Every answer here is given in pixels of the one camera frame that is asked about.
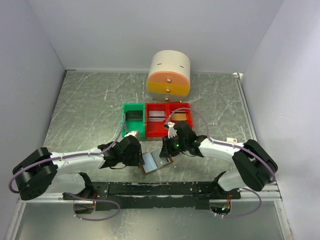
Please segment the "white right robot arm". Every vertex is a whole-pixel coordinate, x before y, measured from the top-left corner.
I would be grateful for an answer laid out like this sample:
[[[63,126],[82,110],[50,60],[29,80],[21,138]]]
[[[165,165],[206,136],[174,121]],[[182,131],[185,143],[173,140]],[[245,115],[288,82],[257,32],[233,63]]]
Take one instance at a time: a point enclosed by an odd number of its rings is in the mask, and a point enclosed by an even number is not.
[[[278,165],[253,139],[244,143],[215,140],[197,135],[186,121],[164,124],[167,136],[162,138],[161,158],[175,157],[188,152],[192,157],[212,157],[235,164],[236,170],[220,173],[214,179],[212,193],[223,199],[231,190],[248,187],[260,192],[275,181]]]

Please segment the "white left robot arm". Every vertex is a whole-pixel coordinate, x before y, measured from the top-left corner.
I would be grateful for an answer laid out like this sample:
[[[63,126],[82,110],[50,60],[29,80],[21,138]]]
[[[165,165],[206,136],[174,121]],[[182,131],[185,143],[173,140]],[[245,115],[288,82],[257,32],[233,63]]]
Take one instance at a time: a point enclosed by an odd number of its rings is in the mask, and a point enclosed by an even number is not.
[[[139,167],[144,164],[139,140],[126,136],[121,141],[101,144],[95,148],[69,153],[50,152],[41,147],[13,168],[16,193],[24,201],[44,193],[72,193],[89,199],[94,192],[87,172],[104,168],[115,169],[118,164]]]

